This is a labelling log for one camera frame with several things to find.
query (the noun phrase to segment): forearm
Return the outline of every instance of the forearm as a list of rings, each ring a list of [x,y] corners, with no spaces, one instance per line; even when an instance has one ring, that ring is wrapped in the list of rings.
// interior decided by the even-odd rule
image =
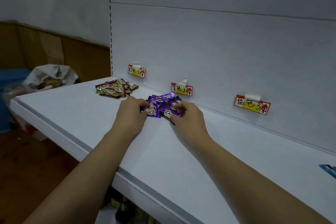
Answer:
[[[330,223],[210,138],[200,142],[200,158],[244,223]]]
[[[112,128],[26,220],[27,223],[94,223],[131,138]]]

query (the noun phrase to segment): wooden floor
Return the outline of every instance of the wooden floor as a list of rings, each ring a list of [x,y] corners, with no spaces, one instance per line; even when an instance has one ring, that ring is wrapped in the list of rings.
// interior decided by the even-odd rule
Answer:
[[[77,164],[49,139],[0,134],[0,224],[21,224]]]

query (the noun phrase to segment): trash can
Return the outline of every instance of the trash can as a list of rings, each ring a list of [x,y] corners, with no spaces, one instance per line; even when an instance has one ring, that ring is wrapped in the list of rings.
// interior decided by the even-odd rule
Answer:
[[[26,68],[0,69],[0,133],[11,131],[11,113],[2,97],[2,92],[7,85],[24,81],[30,72],[31,70]]]

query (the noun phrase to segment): person's left hand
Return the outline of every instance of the person's left hand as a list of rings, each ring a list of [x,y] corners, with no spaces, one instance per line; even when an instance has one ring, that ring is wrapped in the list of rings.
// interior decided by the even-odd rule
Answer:
[[[133,138],[140,132],[147,118],[147,112],[140,113],[140,106],[149,107],[149,103],[132,96],[121,101],[112,129],[120,130]]]

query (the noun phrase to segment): handwritten price tag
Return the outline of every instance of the handwritten price tag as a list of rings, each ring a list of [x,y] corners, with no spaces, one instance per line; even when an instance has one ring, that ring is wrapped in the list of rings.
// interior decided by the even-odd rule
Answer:
[[[129,74],[133,74],[133,75],[136,75],[138,77],[145,78],[146,69],[143,69],[143,68],[137,69],[137,68],[134,68],[132,65],[128,65],[128,71],[127,72]]]
[[[234,105],[254,112],[261,113],[263,115],[267,115],[271,103],[267,103],[264,101],[250,100],[246,99],[245,96],[237,95]]]
[[[179,94],[192,96],[193,95],[193,87],[186,85],[185,87],[177,86],[176,83],[171,83],[171,91]]]

